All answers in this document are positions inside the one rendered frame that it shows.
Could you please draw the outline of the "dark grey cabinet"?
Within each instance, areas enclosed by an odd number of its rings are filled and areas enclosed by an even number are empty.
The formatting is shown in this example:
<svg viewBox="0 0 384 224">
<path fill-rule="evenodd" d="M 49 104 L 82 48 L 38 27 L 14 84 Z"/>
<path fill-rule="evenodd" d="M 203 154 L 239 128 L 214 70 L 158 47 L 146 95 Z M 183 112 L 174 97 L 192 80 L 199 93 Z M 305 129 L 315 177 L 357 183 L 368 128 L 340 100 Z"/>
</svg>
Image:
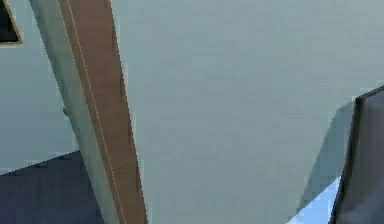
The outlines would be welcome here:
<svg viewBox="0 0 384 224">
<path fill-rule="evenodd" d="M 384 224 L 384 85 L 355 100 L 348 151 L 328 224 Z"/>
</svg>

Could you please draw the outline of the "gold framed dark picture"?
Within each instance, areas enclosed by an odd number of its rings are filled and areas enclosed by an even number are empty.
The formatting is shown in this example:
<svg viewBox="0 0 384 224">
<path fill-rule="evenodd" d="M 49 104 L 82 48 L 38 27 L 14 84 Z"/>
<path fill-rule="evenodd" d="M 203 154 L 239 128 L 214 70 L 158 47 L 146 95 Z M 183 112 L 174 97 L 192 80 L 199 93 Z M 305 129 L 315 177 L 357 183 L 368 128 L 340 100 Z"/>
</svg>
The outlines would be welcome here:
<svg viewBox="0 0 384 224">
<path fill-rule="evenodd" d="M 0 45 L 21 44 L 22 38 L 7 0 L 0 0 Z"/>
</svg>

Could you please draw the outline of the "brown wooden room door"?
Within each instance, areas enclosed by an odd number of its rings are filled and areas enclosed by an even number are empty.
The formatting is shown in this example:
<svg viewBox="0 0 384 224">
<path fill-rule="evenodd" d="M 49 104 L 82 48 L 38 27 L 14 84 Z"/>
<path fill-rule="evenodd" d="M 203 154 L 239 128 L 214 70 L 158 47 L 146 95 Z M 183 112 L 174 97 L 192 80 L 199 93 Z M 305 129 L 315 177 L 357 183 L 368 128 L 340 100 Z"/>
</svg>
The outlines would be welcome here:
<svg viewBox="0 0 384 224">
<path fill-rule="evenodd" d="M 111 0 L 29 0 L 106 224 L 148 224 Z"/>
</svg>

